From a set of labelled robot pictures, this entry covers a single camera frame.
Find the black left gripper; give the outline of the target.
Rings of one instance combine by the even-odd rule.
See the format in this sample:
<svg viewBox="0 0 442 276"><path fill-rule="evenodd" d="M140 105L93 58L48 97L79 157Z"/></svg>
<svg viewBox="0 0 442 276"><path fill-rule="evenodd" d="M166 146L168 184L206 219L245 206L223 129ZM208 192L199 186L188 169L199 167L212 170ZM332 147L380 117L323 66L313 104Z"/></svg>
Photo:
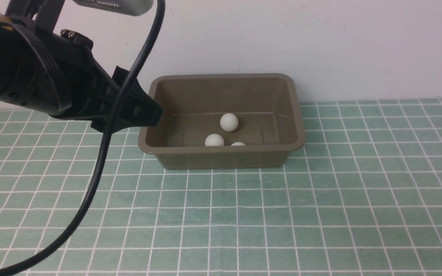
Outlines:
<svg viewBox="0 0 442 276"><path fill-rule="evenodd" d="M116 66L109 76L93 58L92 41L79 33L61 37L26 27L14 31L37 58L37 87L51 107L47 114L59 120L91 121L93 129L105 131L129 71ZM162 113L163 108L133 80L113 128L154 127Z"/></svg>

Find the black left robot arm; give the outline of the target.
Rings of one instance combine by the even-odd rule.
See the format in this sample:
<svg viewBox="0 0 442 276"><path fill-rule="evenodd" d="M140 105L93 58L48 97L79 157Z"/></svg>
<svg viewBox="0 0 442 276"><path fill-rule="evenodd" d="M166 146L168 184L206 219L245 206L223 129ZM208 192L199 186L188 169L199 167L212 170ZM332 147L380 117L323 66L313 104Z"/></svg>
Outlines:
<svg viewBox="0 0 442 276"><path fill-rule="evenodd" d="M152 28L131 70L111 76L92 54L93 42L70 30L60 35L30 18L0 21L0 102L58 120L90 121L98 132L154 127L163 108L137 81L158 37L165 2L157 2Z"/></svg>

